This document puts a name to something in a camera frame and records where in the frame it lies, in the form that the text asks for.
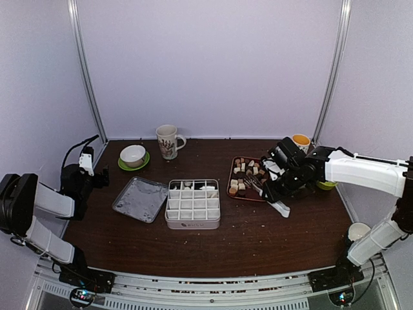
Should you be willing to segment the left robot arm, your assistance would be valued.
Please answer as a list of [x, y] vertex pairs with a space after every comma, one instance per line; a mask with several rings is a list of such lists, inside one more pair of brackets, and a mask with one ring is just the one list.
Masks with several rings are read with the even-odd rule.
[[1, 180], [1, 231], [16, 244], [47, 255], [79, 287], [86, 287], [96, 276], [83, 251], [55, 235], [34, 211], [39, 209], [62, 220], [82, 220], [92, 191], [108, 184], [108, 169], [94, 171], [94, 149], [89, 145], [82, 148], [77, 163], [63, 164], [58, 191], [41, 183], [33, 173], [6, 174]]

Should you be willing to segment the white handled tongs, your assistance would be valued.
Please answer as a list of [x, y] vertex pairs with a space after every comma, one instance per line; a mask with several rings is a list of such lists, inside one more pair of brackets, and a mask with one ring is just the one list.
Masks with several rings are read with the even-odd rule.
[[282, 217], [288, 218], [290, 216], [290, 207], [286, 206], [282, 201], [274, 201], [274, 199], [264, 191], [263, 185], [254, 175], [246, 175], [244, 177], [244, 183], [254, 189], [261, 199], [271, 205]]

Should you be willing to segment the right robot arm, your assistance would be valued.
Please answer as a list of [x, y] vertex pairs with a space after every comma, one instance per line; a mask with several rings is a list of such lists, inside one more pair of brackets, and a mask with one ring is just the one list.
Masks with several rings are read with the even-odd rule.
[[344, 260], [331, 270], [331, 280], [346, 284], [375, 254], [412, 234], [412, 160], [383, 160], [360, 156], [342, 147], [318, 146], [305, 153], [289, 137], [261, 158], [269, 179], [258, 191], [262, 199], [287, 217], [282, 199], [316, 182], [348, 183], [396, 197], [395, 207], [364, 236], [354, 240]]

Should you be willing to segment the bunny tin lid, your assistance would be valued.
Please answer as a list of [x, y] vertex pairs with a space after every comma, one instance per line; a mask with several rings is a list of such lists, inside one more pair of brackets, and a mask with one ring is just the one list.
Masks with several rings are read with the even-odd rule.
[[112, 209], [143, 223], [152, 223], [167, 196], [167, 185], [135, 176], [114, 200]]

